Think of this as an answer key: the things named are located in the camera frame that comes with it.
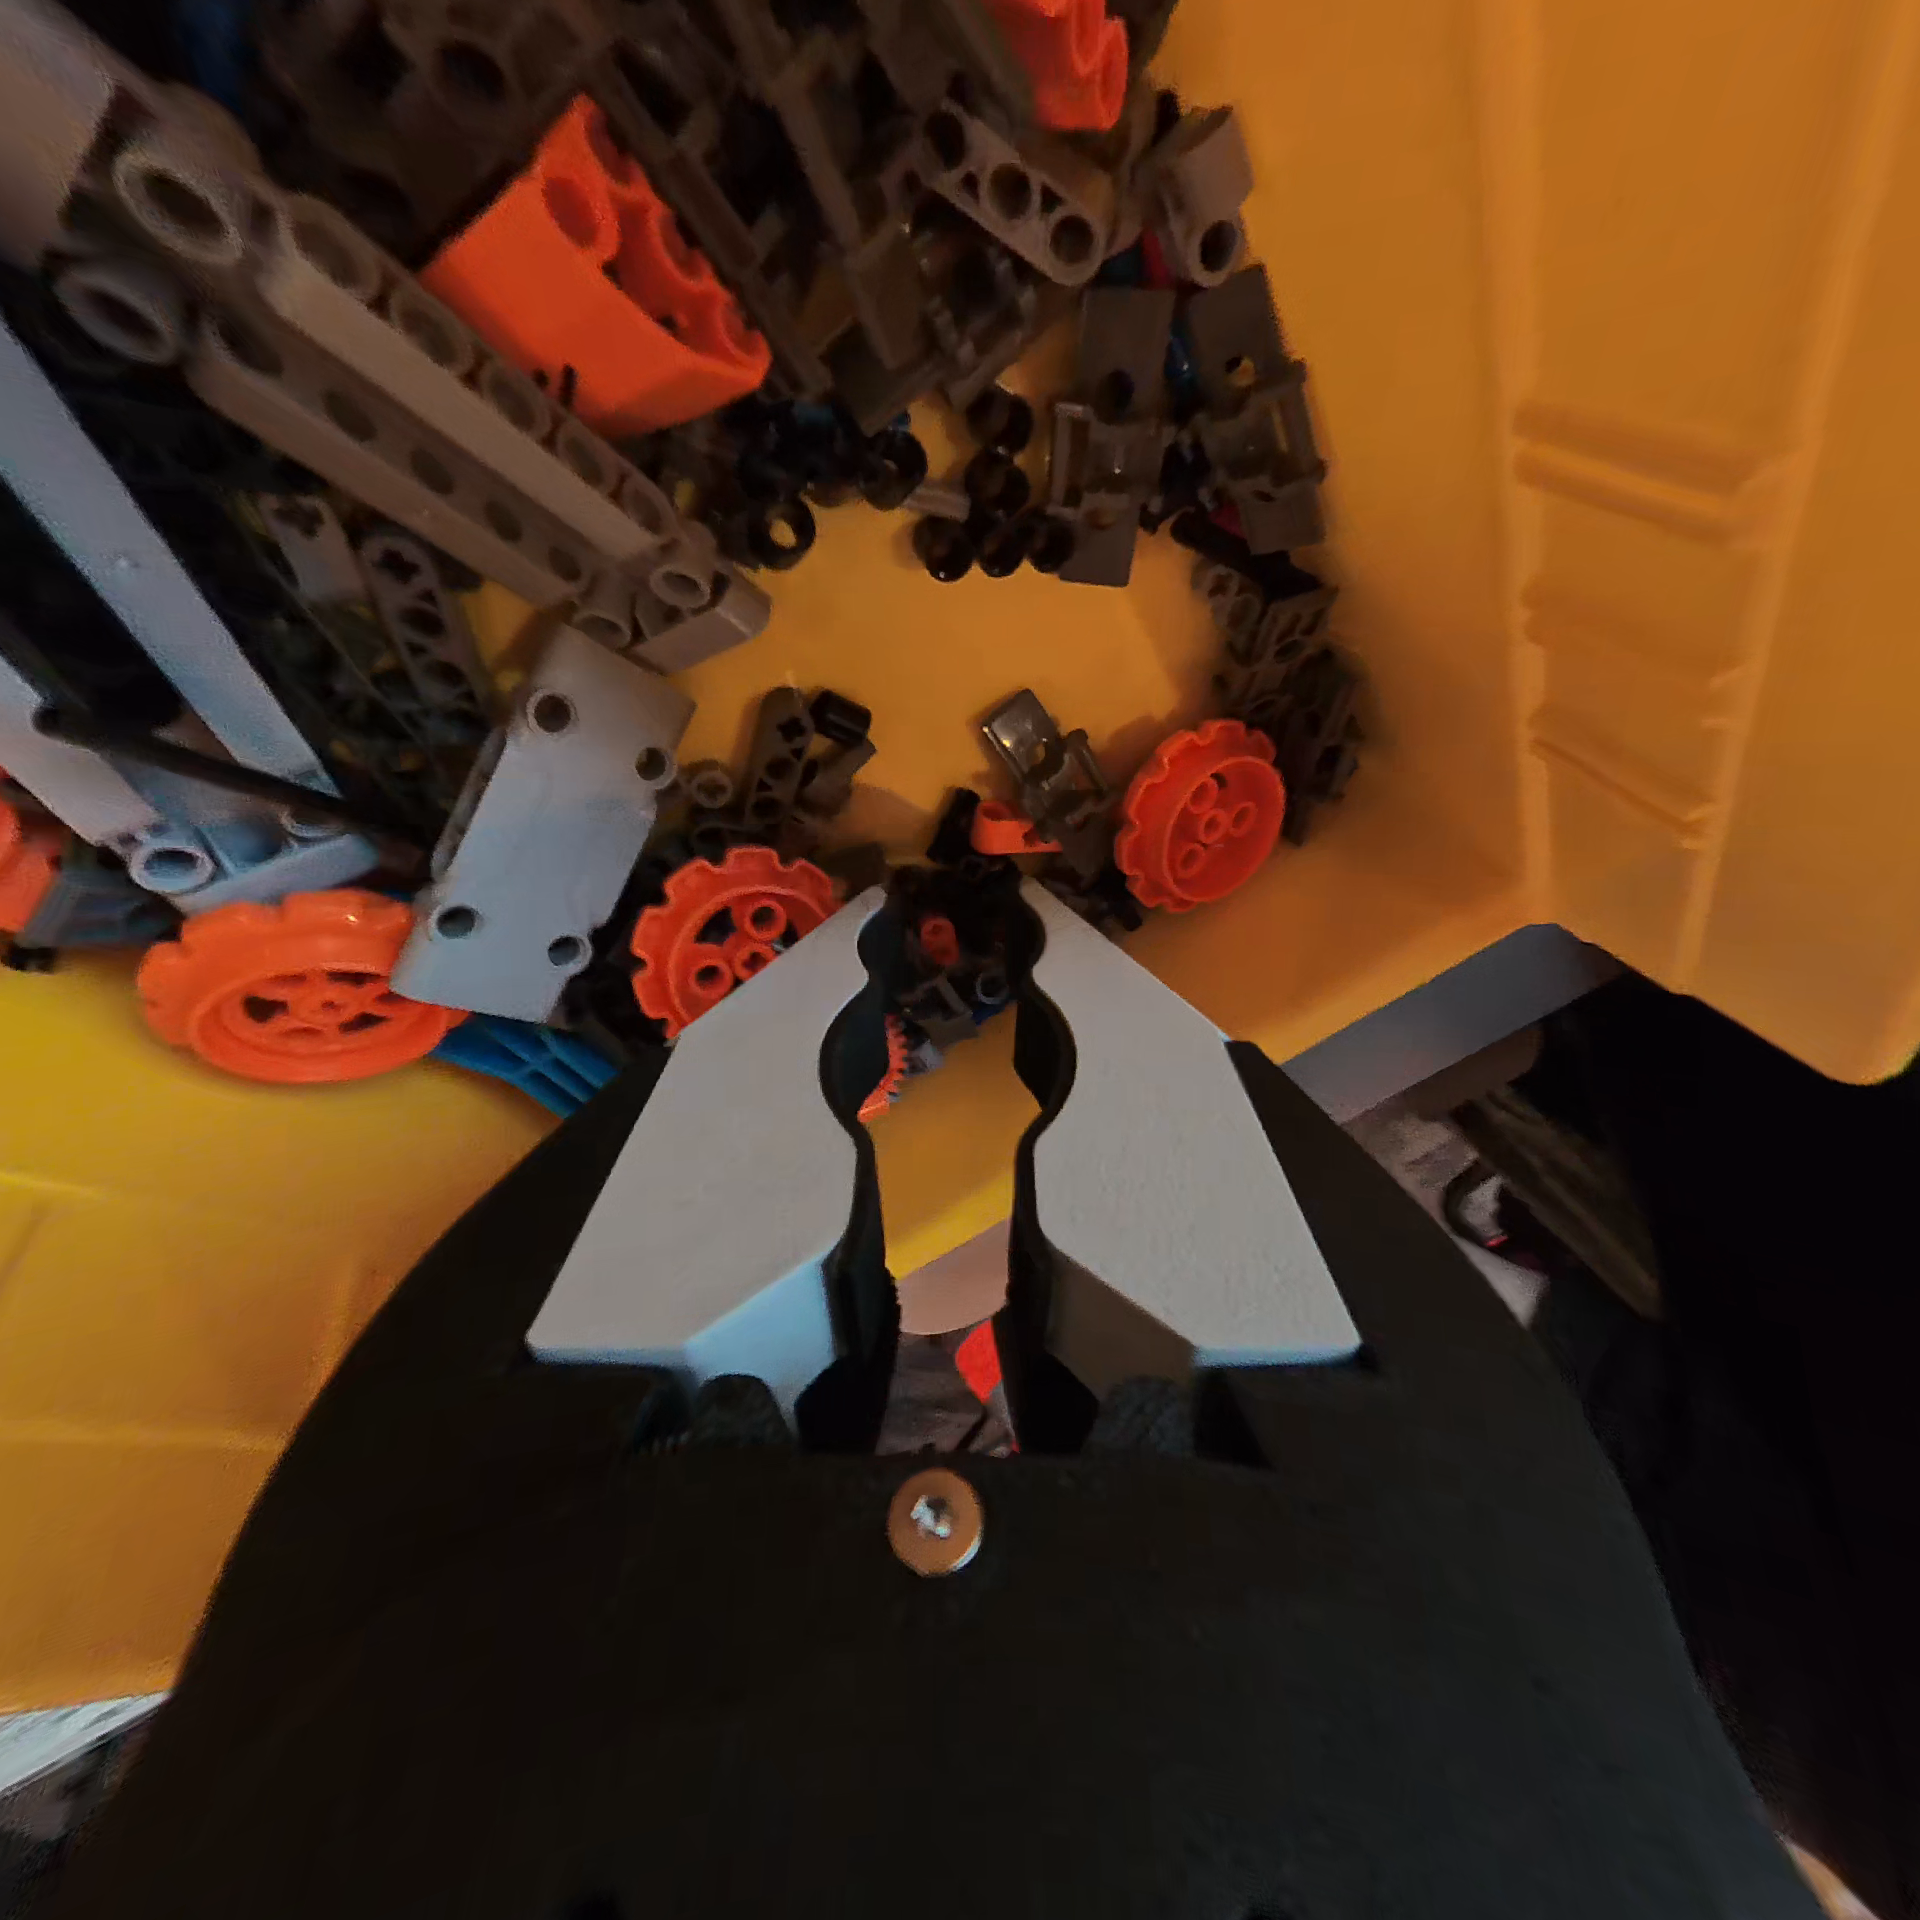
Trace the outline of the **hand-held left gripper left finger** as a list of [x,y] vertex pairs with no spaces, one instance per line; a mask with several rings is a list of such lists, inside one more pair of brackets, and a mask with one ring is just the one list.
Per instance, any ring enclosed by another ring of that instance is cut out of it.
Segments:
[[525,1343],[760,1378],[820,1453],[876,1453],[899,1346],[876,1141],[899,922],[871,886],[675,1041]]

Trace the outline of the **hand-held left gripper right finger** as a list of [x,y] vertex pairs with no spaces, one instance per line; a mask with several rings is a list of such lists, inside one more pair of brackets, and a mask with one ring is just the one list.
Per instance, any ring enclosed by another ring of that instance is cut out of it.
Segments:
[[1126,1381],[1321,1369],[1360,1330],[1234,1041],[1043,880],[1019,880],[1005,1408],[1077,1453]]

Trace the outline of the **orange gear wheel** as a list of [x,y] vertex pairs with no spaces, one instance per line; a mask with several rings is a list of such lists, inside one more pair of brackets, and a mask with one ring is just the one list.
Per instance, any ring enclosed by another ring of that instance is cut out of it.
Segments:
[[317,890],[224,903],[149,947],[134,995],[160,1041],[260,1084],[344,1084],[413,1068],[466,1022],[396,989],[408,903]]
[[1286,805],[1273,741],[1238,717],[1210,717],[1168,733],[1132,776],[1116,863],[1141,907],[1216,903],[1269,861]]
[[770,844],[698,856],[665,878],[628,938],[638,1012],[675,1041],[690,1022],[820,930],[847,891],[824,868]]

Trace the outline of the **yellow plastic bin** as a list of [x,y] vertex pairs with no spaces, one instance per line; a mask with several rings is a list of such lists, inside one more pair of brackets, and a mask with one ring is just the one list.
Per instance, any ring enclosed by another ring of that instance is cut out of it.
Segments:
[[[1130,942],[1273,1058],[1552,922],[1918,1053],[1918,5],[1180,5],[1328,462],[1348,799]],[[163,1692],[290,1427],[548,1127],[2,974],[2,1710]]]

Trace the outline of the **pile of dark building bricks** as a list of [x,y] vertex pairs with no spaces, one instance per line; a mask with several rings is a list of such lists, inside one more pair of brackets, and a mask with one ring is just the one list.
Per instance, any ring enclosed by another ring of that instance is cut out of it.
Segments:
[[[365,822],[380,861],[344,890],[413,911],[479,756],[575,615],[253,442],[154,332],[90,332],[39,259],[62,157],[48,110],[96,78],[177,93],[220,147],[416,279],[589,93],[774,351],[760,392],[607,442],[767,600],[815,514],[851,504],[899,514],[936,584],[1126,588],[1141,536],[1168,528],[1221,630],[1212,717],[1273,741],[1280,841],[1302,841],[1356,758],[1331,588],[1296,566],[1325,533],[1308,370],[1245,254],[1238,111],[1155,83],[1174,5],[1107,11],[1132,52],[1118,125],[1045,129],[984,5],[2,5],[2,321]],[[669,1041],[632,989],[638,911],[737,844],[824,868],[841,903],[893,878],[911,1076],[1005,1009],[1019,880],[1101,931],[1155,916],[1116,863],[1130,785],[1091,844],[1045,856],[972,851],[984,796],[955,787],[927,861],[891,876],[841,830],[880,756],[868,704],[782,678],[749,704],[737,762],[684,743],[548,1018],[611,1058]],[[108,841],[272,805],[229,772],[2,486],[2,958],[100,942],[142,960],[174,938],[188,916]],[[955,922],[955,970],[927,964],[923,916]]]

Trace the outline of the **dark grey track link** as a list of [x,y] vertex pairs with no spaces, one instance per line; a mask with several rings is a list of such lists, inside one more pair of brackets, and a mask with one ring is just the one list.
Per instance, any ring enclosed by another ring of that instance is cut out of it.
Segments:
[[975,722],[984,743],[1013,776],[1019,815],[1059,849],[1091,844],[1107,822],[1116,787],[1085,729],[1059,729],[1050,709],[1018,689]]

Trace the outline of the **blue curved brick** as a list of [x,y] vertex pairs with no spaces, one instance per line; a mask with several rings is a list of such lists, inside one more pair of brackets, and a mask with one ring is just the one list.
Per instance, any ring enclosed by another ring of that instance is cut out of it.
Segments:
[[445,1027],[427,1058],[491,1076],[560,1121],[589,1107],[619,1073],[616,1058],[569,1032],[491,1012],[467,1012]]

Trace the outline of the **light grey holed block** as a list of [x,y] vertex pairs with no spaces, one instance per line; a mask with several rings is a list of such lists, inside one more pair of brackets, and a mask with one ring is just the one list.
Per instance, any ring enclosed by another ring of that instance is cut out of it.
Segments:
[[134,886],[171,899],[183,916],[344,890],[380,861],[365,833],[272,805],[243,805],[202,819],[157,819],[116,833],[108,849],[123,861]]

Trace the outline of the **long plain grey bar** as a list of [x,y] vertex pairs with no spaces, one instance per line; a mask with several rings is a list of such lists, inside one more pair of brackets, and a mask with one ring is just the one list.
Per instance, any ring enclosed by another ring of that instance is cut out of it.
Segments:
[[295,819],[365,830],[229,623],[2,321],[2,486],[234,762]]

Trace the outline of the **long grey holed beam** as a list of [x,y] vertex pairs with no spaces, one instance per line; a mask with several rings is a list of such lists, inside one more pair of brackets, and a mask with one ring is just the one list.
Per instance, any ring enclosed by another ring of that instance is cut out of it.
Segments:
[[253,442],[661,676],[767,630],[770,600],[658,481],[177,93],[96,78],[48,119],[39,259],[90,332],[154,332]]

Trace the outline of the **white printed paper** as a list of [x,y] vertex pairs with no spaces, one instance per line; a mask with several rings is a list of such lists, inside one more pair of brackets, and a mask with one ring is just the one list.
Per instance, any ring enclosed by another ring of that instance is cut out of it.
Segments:
[[2,1801],[84,1760],[99,1747],[132,1736],[166,1697],[166,1692],[144,1692],[123,1697],[2,1713]]

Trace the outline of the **orange curved panel brick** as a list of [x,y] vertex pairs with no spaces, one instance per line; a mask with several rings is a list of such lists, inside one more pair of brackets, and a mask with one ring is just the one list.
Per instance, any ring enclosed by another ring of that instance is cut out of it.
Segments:
[[714,413],[774,365],[589,93],[416,279],[601,438]]

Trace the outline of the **orange rounded brick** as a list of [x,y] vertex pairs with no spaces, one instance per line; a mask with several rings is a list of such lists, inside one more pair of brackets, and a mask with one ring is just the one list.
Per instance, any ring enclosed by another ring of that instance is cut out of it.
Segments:
[[1019,61],[1045,129],[1116,129],[1130,93],[1130,34],[1107,5],[984,5]]

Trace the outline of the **grey frame block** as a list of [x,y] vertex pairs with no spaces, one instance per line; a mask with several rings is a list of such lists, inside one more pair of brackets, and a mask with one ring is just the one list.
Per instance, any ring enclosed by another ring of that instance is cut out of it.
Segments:
[[555,626],[431,849],[396,995],[548,1022],[652,833],[690,715],[675,681]]

